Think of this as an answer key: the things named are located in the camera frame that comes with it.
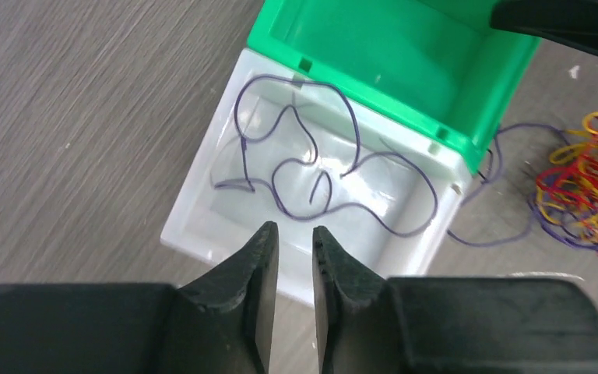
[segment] pile of rubber bands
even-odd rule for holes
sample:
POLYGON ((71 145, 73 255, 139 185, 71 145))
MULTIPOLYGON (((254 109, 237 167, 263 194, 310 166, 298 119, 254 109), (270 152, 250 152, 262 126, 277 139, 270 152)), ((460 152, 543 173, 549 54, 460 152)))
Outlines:
MULTIPOLYGON (((295 221, 305 222, 317 220, 320 217, 335 213, 342 209, 362 209, 367 211, 385 230, 402 238, 408 238, 422 233, 425 228, 431 224, 432 220, 436 216, 438 211, 437 193, 428 176, 418 166, 409 161, 401 153, 391 149, 386 144, 385 146, 388 148, 388 150, 370 153, 364 157, 361 156, 361 134, 359 132, 356 116, 354 115, 354 110, 345 95, 332 84, 304 81, 300 79, 288 79, 272 75, 254 76, 244 85, 241 92, 237 96, 237 100, 234 104, 233 116, 235 128, 240 140, 239 143, 243 163, 242 178, 232 178, 213 183, 213 188, 215 189, 237 189, 244 192, 256 193, 258 191, 256 186, 261 186, 264 190, 271 194, 279 211, 295 221), (323 209, 317 213, 310 215, 299 215, 290 212, 286 204, 280 198, 280 194, 276 189, 275 178, 278 170, 281 169, 281 167, 287 164, 312 166, 318 160, 317 144, 312 134, 308 131, 301 120, 301 116, 298 111, 299 107, 294 103, 294 95, 292 96, 292 104, 286 105, 280 111, 273 126, 265 135, 260 136, 259 138, 248 137, 244 134, 244 130, 239 123, 238 108, 240 106, 242 97, 244 96, 244 92, 253 83, 264 79, 293 86, 309 85, 331 90, 340 97, 350 114, 355 142, 354 159, 352 164, 347 168, 347 171, 340 176, 330 176, 325 171, 320 173, 315 181, 315 186, 312 189, 308 201, 308 203, 312 203, 313 195, 315 194, 318 184, 321 180, 325 180, 328 186, 328 198, 323 209), (267 140, 276 130, 280 123, 280 119, 288 111, 294 115, 297 124, 309 138, 311 147, 313 148, 312 151, 315 156, 310 161, 303 161, 292 157, 279 162, 271 175, 270 181, 250 177, 248 175, 248 164, 246 157, 248 147, 255 144, 260 144, 267 140), (427 183, 427 186, 432 194, 432 199, 434 200, 434 207, 429 218, 423 224, 407 232, 398 232, 394 231, 390 226, 388 226, 368 206, 360 203, 341 203, 340 205, 331 205, 333 179, 346 178, 349 174, 360 168, 367 161, 376 157, 393 158, 404 163, 406 166, 416 170, 422 179, 427 183)), ((531 216, 526 224, 526 227, 519 234, 510 238, 503 238, 500 240, 484 243, 468 242, 467 240, 460 238, 452 231, 448 231, 448 234, 457 242, 463 243, 464 245, 478 248, 488 248, 524 239, 530 235, 533 224, 538 222, 546 233, 560 243, 563 243, 574 249, 587 249, 594 251, 598 255, 598 125, 596 125, 594 122, 598 122, 598 112, 592 113, 584 118, 583 130, 563 131, 550 125, 531 123, 520 123, 500 129, 494 137, 494 150, 488 150, 489 162, 487 166, 487 173, 479 173, 479 176, 481 177, 480 185, 474 189, 465 199, 463 199, 462 205, 471 202, 475 197, 480 195, 485 188, 501 178, 504 171, 504 165, 498 137, 502 134, 511 132, 515 129, 546 129, 559 136, 566 145, 550 155, 550 161, 554 166, 537 176, 536 191, 531 193, 526 198, 531 216), (582 142, 571 143, 565 136, 566 134, 582 138, 582 142)))
POLYGON ((535 206, 561 242, 598 252, 598 112, 583 119, 582 138, 549 156, 552 168, 536 178, 535 206))

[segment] table surface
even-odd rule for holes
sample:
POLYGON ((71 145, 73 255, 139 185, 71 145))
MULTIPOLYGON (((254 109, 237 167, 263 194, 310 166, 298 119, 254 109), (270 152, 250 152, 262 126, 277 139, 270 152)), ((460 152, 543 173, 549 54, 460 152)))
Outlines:
MULTIPOLYGON (((0 1, 0 282, 184 284, 208 269, 159 236, 261 4, 0 1)), ((598 58, 544 42, 503 125, 576 128, 595 110, 598 58)), ((530 175, 557 142, 526 130, 501 145, 504 178, 453 225, 467 238, 521 230, 530 175)), ((431 268, 542 271, 581 277, 598 305, 598 259, 539 232, 496 249, 446 239, 431 268)), ((313 312, 283 298, 277 372, 317 372, 313 312)))

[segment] white plastic bin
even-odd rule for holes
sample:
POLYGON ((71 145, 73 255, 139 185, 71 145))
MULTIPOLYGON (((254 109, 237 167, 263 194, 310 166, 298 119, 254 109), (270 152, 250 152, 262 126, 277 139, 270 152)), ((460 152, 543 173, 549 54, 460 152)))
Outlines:
MULTIPOLYGON (((311 275, 312 229, 326 226, 352 256, 383 277, 422 275, 432 261, 459 207, 471 176, 462 157, 404 126, 350 101, 361 129, 361 156, 388 150, 412 160, 429 177, 438 196, 438 211, 430 225, 411 238, 386 231, 369 212, 349 207, 314 221, 298 222, 280 212, 264 188, 255 193, 214 189, 216 182, 242 178, 242 156, 234 127, 234 102, 241 88, 259 74, 296 78, 297 73, 244 50, 195 156, 177 201, 161 234, 165 245, 210 264, 237 251, 265 221, 275 221, 280 233, 278 290, 313 305, 311 275)), ((402 161, 377 157, 343 178, 354 159, 354 131, 343 101, 331 90, 308 85, 260 81, 243 96, 239 119, 247 136, 269 131, 283 106, 292 100, 318 145, 318 159, 306 168, 289 164, 279 170, 276 184, 287 209, 302 215, 324 209, 327 183, 322 181, 309 203, 315 180, 326 171, 332 177, 331 206, 359 202, 389 226, 408 232, 425 222, 434 207, 427 184, 402 161)), ((291 111, 265 141, 247 148, 252 178, 269 181, 284 159, 312 160, 315 152, 291 111)))

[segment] purple cable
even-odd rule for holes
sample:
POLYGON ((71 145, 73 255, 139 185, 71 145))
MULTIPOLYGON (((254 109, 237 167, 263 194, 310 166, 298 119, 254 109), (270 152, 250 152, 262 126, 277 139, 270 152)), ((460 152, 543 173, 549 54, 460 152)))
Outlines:
MULTIPOLYGON (((491 155, 490 156, 490 166, 487 170, 487 177, 483 177, 482 182, 480 183, 480 185, 475 188, 467 197, 465 197, 460 206, 465 206, 467 203, 470 203, 473 199, 475 199, 476 197, 478 197, 480 195, 481 192, 483 192, 483 190, 495 183, 496 181, 498 181, 501 176, 503 175, 503 171, 505 169, 504 166, 504 162, 503 162, 503 153, 501 152, 501 144, 498 142, 498 136, 506 133, 508 131, 511 131, 513 129, 522 129, 522 128, 537 128, 537 129, 548 129, 552 132, 557 133, 562 140, 564 140, 567 144, 569 144, 569 142, 567 141, 567 139, 565 138, 565 136, 563 135, 563 132, 559 129, 556 129, 553 126, 550 125, 542 125, 539 123, 518 123, 515 125, 510 125, 506 128, 500 129, 496 132, 496 136, 494 136, 494 148, 496 149, 496 157, 498 159, 497 163, 498 166, 496 167, 496 172, 494 172, 493 174, 490 175, 491 173, 491 169, 492 169, 492 160, 493 160, 493 155, 494 152, 492 152, 491 150, 487 150, 487 152, 491 155)), ((513 243, 513 242, 518 242, 520 240, 523 240, 524 238, 528 237, 530 235, 530 232, 533 228, 533 218, 534 218, 534 214, 531 214, 531 217, 529 217, 528 222, 526 222, 526 226, 524 227, 523 230, 521 230, 517 235, 513 235, 509 238, 503 238, 503 239, 498 239, 498 240, 494 240, 491 242, 482 242, 482 243, 474 243, 474 242, 469 242, 465 239, 460 238, 457 234, 455 234, 455 232, 453 232, 452 230, 448 230, 448 235, 455 240, 456 242, 459 242, 461 244, 467 245, 469 247, 474 247, 474 248, 490 248, 490 247, 495 247, 497 245, 504 245, 504 244, 509 244, 509 243, 513 243)))
POLYGON ((437 197, 437 193, 436 190, 434 188, 434 186, 431 184, 429 178, 427 177, 427 175, 417 166, 415 165, 413 162, 409 161, 406 157, 404 157, 402 154, 395 152, 394 150, 390 150, 390 151, 382 151, 382 152, 375 152, 375 153, 371 153, 368 154, 367 156, 361 158, 361 134, 359 132, 359 128, 358 128, 358 123, 356 120, 356 116, 354 114, 354 110, 350 104, 350 102, 347 100, 347 98, 345 97, 345 95, 335 86, 333 86, 332 84, 329 83, 320 83, 320 82, 307 82, 304 80, 294 80, 294 79, 287 79, 287 78, 283 78, 280 76, 271 76, 271 75, 261 75, 261 76, 255 76, 253 77, 251 80, 249 80, 243 87, 242 90, 240 91, 240 93, 237 96, 237 100, 235 101, 235 105, 234 105, 234 124, 235 124, 235 128, 237 130, 237 133, 239 134, 239 136, 241 137, 241 152, 242 152, 242 161, 243 161, 243 172, 244 172, 244 177, 243 178, 233 178, 233 179, 228 179, 225 181, 221 181, 221 182, 217 182, 213 184, 213 188, 215 189, 239 189, 245 192, 253 192, 255 193, 255 187, 253 185, 261 185, 265 188, 267 188, 267 190, 269 190, 269 192, 271 193, 272 197, 274 198, 274 201, 276 203, 276 206, 278 207, 278 209, 285 214, 286 216, 288 216, 289 218, 295 220, 295 221, 301 221, 301 222, 305 222, 305 221, 313 221, 315 219, 318 219, 320 217, 325 216, 326 214, 331 214, 331 213, 335 213, 337 211, 340 211, 342 209, 345 208, 349 208, 349 207, 355 207, 355 208, 359 208, 362 210, 366 210, 375 220, 377 220, 377 222, 379 222, 379 224, 387 231, 389 231, 391 234, 402 237, 402 238, 408 238, 410 236, 414 236, 417 235, 419 233, 421 233, 422 231, 425 230, 425 228, 427 226, 430 225, 430 223, 432 222, 432 220, 434 220, 434 217, 436 216, 437 212, 438 212, 438 197, 437 197), (306 126, 304 125, 304 123, 301 121, 301 117, 299 116, 299 113, 297 111, 297 108, 294 106, 294 95, 293 95, 293 99, 292 99, 292 104, 285 106, 278 118, 275 120, 272 128, 263 136, 260 136, 259 138, 249 138, 244 134, 244 131, 241 128, 241 125, 239 123, 239 119, 238 117, 238 111, 239 111, 239 105, 241 103, 241 99, 244 96, 244 92, 256 81, 261 80, 261 79, 271 79, 271 80, 276 80, 276 81, 280 81, 282 83, 301 83, 304 85, 312 85, 312 86, 323 86, 326 88, 329 88, 330 90, 333 90, 334 92, 336 92, 341 99, 343 99, 343 102, 345 103, 347 110, 350 113, 350 117, 352 120, 352 125, 354 127, 354 135, 355 135, 355 145, 356 145, 356 150, 355 150, 355 154, 354 154, 354 161, 352 162, 351 166, 349 167, 349 169, 347 171, 345 171, 344 173, 342 173, 340 175, 341 178, 346 178, 349 174, 353 173, 354 171, 356 171, 358 168, 362 167, 366 162, 368 162, 369 160, 376 158, 376 157, 398 157, 400 160, 406 162, 409 166, 411 166, 413 169, 415 169, 419 175, 423 178, 423 180, 425 180, 425 182, 427 183, 427 186, 429 187, 431 194, 432 194, 432 199, 434 200, 434 208, 430 214, 430 217, 425 221, 425 223, 423 223, 421 226, 419 226, 418 228, 409 231, 409 232, 398 232, 393 230, 392 228, 390 228, 381 218, 380 216, 378 216, 372 209, 370 209, 369 207, 361 204, 361 203, 342 203, 340 205, 334 206, 334 207, 330 207, 330 203, 331 203, 331 199, 332 199, 332 179, 329 176, 329 174, 326 171, 322 171, 320 173, 320 175, 318 176, 317 180, 315 181, 315 185, 313 186, 313 189, 311 191, 311 195, 309 197, 308 202, 312 203, 314 195, 315 195, 315 191, 318 188, 319 182, 322 180, 322 177, 326 177, 327 182, 329 184, 329 193, 327 196, 327 200, 325 202, 325 207, 322 210, 322 212, 320 213, 314 213, 314 214, 310 214, 307 216, 298 216, 294 213, 291 213, 287 207, 285 206, 285 204, 283 203, 282 199, 279 196, 278 190, 276 188, 276 175, 278 173, 278 171, 286 164, 299 164, 300 166, 312 166, 315 165, 315 163, 318 160, 318 148, 317 148, 317 144, 315 142, 315 139, 313 138, 313 136, 311 135, 311 133, 308 131, 308 129, 306 128, 306 126), (276 130, 276 127, 279 125, 281 117, 284 115, 285 111, 291 109, 292 112, 294 113, 294 117, 297 119, 297 123, 299 124, 299 126, 302 128, 302 130, 306 133, 306 135, 308 136, 308 138, 311 140, 311 145, 313 146, 313 149, 315 150, 315 158, 312 161, 303 161, 300 160, 298 158, 295 157, 290 157, 287 158, 283 161, 281 161, 273 170, 272 172, 272 177, 271 177, 271 183, 260 179, 260 178, 251 178, 248 175, 248 165, 247 165, 247 161, 246 161, 246 150, 247 150, 247 145, 248 143, 260 143, 266 139, 268 139, 272 133, 276 130))

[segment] purple wire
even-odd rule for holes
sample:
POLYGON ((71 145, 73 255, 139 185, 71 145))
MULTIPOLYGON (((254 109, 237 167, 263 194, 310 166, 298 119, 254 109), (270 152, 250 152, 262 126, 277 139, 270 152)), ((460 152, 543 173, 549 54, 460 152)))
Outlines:
MULTIPOLYGON (((492 160, 493 160, 493 156, 490 157, 490 166, 488 168, 487 171, 487 177, 483 177, 483 181, 480 183, 480 185, 478 187, 476 187, 467 197, 465 197, 460 206, 464 206, 467 203, 470 203, 473 199, 475 199, 476 197, 478 197, 480 195, 481 192, 483 192, 483 190, 485 190, 485 188, 495 182, 497 182, 501 176, 503 175, 503 171, 505 169, 504 166, 504 160, 503 160, 503 153, 501 152, 501 144, 498 142, 498 136, 511 131, 513 129, 523 129, 523 128, 538 128, 538 129, 548 129, 550 131, 553 131, 555 133, 557 133, 559 136, 561 136, 561 138, 569 144, 569 142, 567 141, 567 139, 565 138, 565 136, 563 136, 563 132, 559 129, 556 129, 555 127, 551 126, 551 125, 542 125, 539 123, 518 123, 515 125, 510 125, 506 128, 503 129, 499 129, 496 132, 496 136, 494 136, 494 148, 496 149, 496 157, 498 159, 498 166, 496 167, 496 171, 490 175, 491 173, 491 169, 492 169, 492 160)), ((491 150, 487 150, 487 152, 490 155, 493 155, 494 152, 492 152, 491 150)), ((524 238, 528 237, 530 235, 530 232, 533 228, 533 216, 531 215, 531 217, 529 218, 528 222, 526 223, 526 226, 524 227, 523 230, 521 230, 517 235, 513 235, 509 238, 503 238, 503 239, 498 239, 498 240, 494 240, 491 242, 482 242, 482 243, 474 243, 474 242, 470 242, 467 241, 465 239, 460 238, 457 234, 455 234, 455 232, 453 232, 452 230, 448 230, 448 235, 455 240, 456 242, 459 242, 461 244, 467 245, 469 247, 475 247, 475 248, 490 248, 490 247, 495 247, 497 245, 504 245, 504 244, 509 244, 509 243, 513 243, 513 242, 517 242, 520 240, 523 240, 524 238)))
POLYGON ((271 76, 271 75, 261 75, 261 76, 255 76, 253 77, 251 80, 249 80, 243 87, 242 90, 240 91, 240 93, 237 96, 237 100, 235 101, 235 105, 234 105, 234 124, 235 124, 235 128, 237 130, 237 133, 239 134, 239 136, 241 137, 241 152, 242 152, 242 162, 243 162, 243 172, 244 172, 244 177, 243 178, 233 178, 233 179, 228 179, 225 181, 221 181, 221 182, 217 182, 213 184, 213 188, 215 189, 239 189, 241 191, 245 191, 245 192, 253 192, 255 193, 255 187, 253 185, 261 185, 265 188, 267 188, 267 190, 269 190, 269 192, 271 193, 272 197, 274 198, 274 201, 276 203, 276 206, 279 208, 279 210, 285 214, 286 216, 288 216, 289 218, 295 220, 295 221, 313 221, 316 220, 320 217, 323 217, 327 214, 331 214, 331 213, 335 213, 337 211, 340 211, 342 209, 345 208, 350 208, 350 207, 355 207, 355 208, 359 208, 362 210, 366 210, 375 220, 377 220, 377 222, 379 222, 379 224, 387 231, 389 231, 391 234, 399 236, 401 238, 408 238, 410 236, 414 236, 417 235, 419 233, 421 233, 422 231, 425 230, 425 228, 427 228, 427 226, 430 225, 430 223, 434 220, 434 217, 436 217, 436 214, 438 212, 438 196, 437 196, 437 192, 436 189, 434 188, 434 186, 432 185, 432 183, 430 182, 429 178, 427 177, 427 175, 417 166, 415 165, 413 162, 409 161, 406 157, 404 157, 402 154, 394 151, 394 150, 390 150, 390 151, 382 151, 382 152, 375 152, 375 153, 371 153, 368 154, 367 156, 361 158, 361 134, 359 131, 359 127, 358 127, 358 123, 356 120, 356 116, 354 114, 354 110, 350 104, 350 102, 347 100, 347 98, 345 97, 345 95, 335 86, 333 86, 332 84, 329 83, 320 83, 320 82, 307 82, 304 80, 295 80, 295 79, 288 79, 288 78, 283 78, 280 76, 271 76), (276 81, 280 81, 283 83, 301 83, 304 85, 312 85, 312 86, 323 86, 326 88, 329 88, 331 90, 333 90, 334 92, 336 92, 341 99, 343 99, 343 102, 345 103, 347 110, 350 113, 350 117, 352 120, 352 125, 354 127, 354 135, 355 135, 355 145, 356 145, 356 150, 355 150, 355 154, 354 154, 354 161, 352 162, 351 166, 349 167, 349 169, 347 171, 345 171, 344 173, 342 173, 340 175, 341 178, 345 178, 346 176, 348 176, 349 174, 353 173, 354 171, 356 171, 358 168, 361 168, 366 162, 368 162, 369 160, 372 160, 373 158, 376 157, 385 157, 385 158, 389 158, 389 157, 398 157, 400 160, 406 162, 409 166, 411 166, 413 169, 415 169, 418 174, 422 177, 423 180, 425 180, 425 182, 427 183, 427 186, 429 187, 431 194, 432 194, 432 199, 434 200, 434 207, 432 209, 432 212, 430 214, 430 217, 418 228, 413 229, 412 231, 409 232, 399 232, 399 231, 395 231, 393 230, 391 227, 389 227, 381 218, 380 216, 378 216, 372 209, 370 209, 368 206, 365 206, 364 204, 361 203, 342 203, 340 205, 334 206, 334 207, 330 207, 330 203, 331 203, 331 199, 332 199, 332 179, 329 176, 329 174, 326 171, 322 171, 320 173, 320 175, 318 176, 317 180, 315 181, 315 185, 313 186, 313 189, 311 191, 311 195, 309 198, 309 203, 312 203, 312 200, 314 198, 315 195, 315 191, 318 188, 319 182, 321 181, 322 177, 326 177, 327 182, 329 184, 329 194, 327 196, 327 200, 325 203, 325 207, 322 210, 322 212, 320 213, 314 213, 314 214, 309 214, 306 216, 299 216, 296 215, 294 213, 291 213, 287 207, 285 206, 285 204, 283 203, 282 199, 280 198, 280 195, 278 193, 278 190, 276 188, 276 175, 278 173, 278 171, 287 164, 299 164, 300 166, 313 166, 315 165, 315 163, 318 160, 318 147, 317 144, 315 142, 315 139, 313 138, 312 134, 308 131, 308 129, 306 128, 306 126, 304 125, 304 123, 301 121, 301 117, 297 111, 297 108, 294 105, 294 94, 292 97, 292 104, 290 105, 286 105, 285 107, 283 107, 283 109, 281 110, 281 112, 279 113, 279 116, 277 117, 277 119, 275 120, 272 128, 263 136, 260 136, 259 138, 249 138, 244 134, 244 131, 241 128, 241 125, 239 123, 239 119, 238 117, 238 111, 239 111, 239 105, 241 103, 241 99, 244 96, 244 92, 256 81, 261 80, 261 79, 271 79, 271 80, 276 80, 276 81), (248 143, 260 143, 266 139, 268 139, 272 133, 276 130, 276 127, 279 125, 281 117, 284 115, 285 111, 287 109, 291 109, 292 112, 294 113, 294 117, 297 119, 297 123, 299 124, 299 126, 302 128, 302 130, 306 133, 306 135, 308 136, 308 138, 311 140, 311 145, 313 146, 313 149, 315 150, 315 157, 312 161, 303 161, 300 160, 296 157, 290 157, 287 158, 283 161, 281 161, 273 170, 272 172, 272 177, 271 177, 271 183, 267 182, 263 179, 260 178, 251 178, 248 175, 248 166, 247 166, 247 161, 246 161, 246 150, 247 150, 247 145, 248 143), (245 186, 242 185, 242 183, 246 183, 248 185, 248 188, 246 188, 245 186))
POLYGON ((478 171, 478 176, 480 176, 480 178, 482 179, 481 184, 488 183, 487 176, 491 175, 491 171, 494 167, 494 152, 492 152, 491 150, 487 150, 487 153, 489 154, 489 162, 487 163, 487 173, 483 174, 480 171, 478 171))
POLYGON ((506 132, 515 130, 515 129, 544 129, 553 132, 554 134, 558 135, 561 138, 563 143, 567 144, 568 146, 571 145, 569 140, 565 137, 565 131, 561 130, 552 125, 545 125, 543 123, 530 123, 530 122, 522 122, 522 123, 515 123, 514 125, 510 125, 508 127, 504 127, 503 129, 499 129, 496 132, 496 135, 499 136, 506 132))
MULTIPOLYGON (((246 90, 255 82, 259 81, 259 80, 263 80, 263 79, 269 79, 269 80, 275 80, 278 82, 283 82, 283 83, 288 83, 288 84, 301 84, 301 85, 305 85, 305 86, 318 86, 318 87, 325 87, 328 88, 330 90, 332 90, 333 92, 335 92, 338 96, 340 96, 341 99, 343 99, 343 103, 345 103, 345 106, 347 107, 347 111, 350 113, 350 119, 352 120, 352 125, 354 127, 354 138, 355 138, 355 143, 356 143, 356 148, 354 151, 354 161, 352 162, 352 166, 350 167, 349 171, 346 171, 343 175, 341 176, 345 176, 348 175, 349 173, 351 173, 352 171, 354 171, 354 169, 356 168, 358 161, 359 161, 359 157, 361 156, 361 133, 359 132, 359 125, 357 122, 357 116, 354 114, 354 109, 352 108, 352 105, 350 104, 350 102, 347 100, 347 97, 345 96, 345 94, 343 93, 343 91, 341 91, 338 87, 332 85, 331 83, 324 83, 324 82, 311 82, 311 81, 307 81, 307 80, 302 80, 302 79, 290 79, 290 78, 285 78, 282 76, 274 76, 271 74, 261 74, 259 76, 254 76, 253 78, 251 78, 242 88, 241 91, 239 92, 237 99, 235 100, 235 105, 234 105, 234 124, 235 124, 235 129, 237 130, 237 133, 239 134, 240 137, 250 141, 249 138, 246 137, 246 135, 244 134, 244 131, 241 129, 241 125, 239 123, 239 105, 241 103, 241 99, 242 97, 244 97, 244 93, 246 92, 246 90)), ((294 105, 287 105, 287 107, 292 107, 293 108, 293 112, 295 117, 297 117, 297 120, 299 119, 299 113, 297 112, 297 109, 294 105)), ((303 126, 303 124, 301 124, 301 127, 304 128, 304 131, 307 131, 306 128, 303 126)), ((259 141, 262 141, 264 139, 267 139, 271 136, 272 132, 276 129, 275 126, 272 127, 271 130, 269 130, 269 132, 267 132, 264 136, 258 138, 259 141)))
POLYGON ((315 185, 313 186, 313 189, 311 191, 311 197, 308 198, 308 203, 313 204, 313 197, 315 196, 315 191, 318 190, 319 182, 320 180, 322 180, 322 177, 326 177, 326 181, 327 183, 329 183, 329 194, 326 197, 326 205, 324 207, 324 211, 327 211, 327 209, 329 208, 329 203, 331 203, 331 196, 333 194, 333 183, 331 182, 331 177, 329 176, 329 173, 327 173, 326 171, 322 171, 320 175, 318 175, 317 180, 315 180, 315 185))

